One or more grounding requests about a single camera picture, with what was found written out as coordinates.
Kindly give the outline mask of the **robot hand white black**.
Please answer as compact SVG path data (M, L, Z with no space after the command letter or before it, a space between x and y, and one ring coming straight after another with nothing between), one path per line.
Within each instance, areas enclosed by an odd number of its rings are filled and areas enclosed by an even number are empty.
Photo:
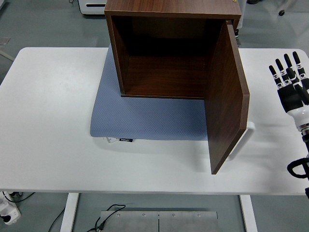
M277 74L272 65L269 70L277 86L277 93L284 111L290 115L295 122L299 132L309 128L309 77L301 64L298 53L292 53L296 68L293 68L290 57L284 54L287 64L285 69L279 59L276 65L280 74Z

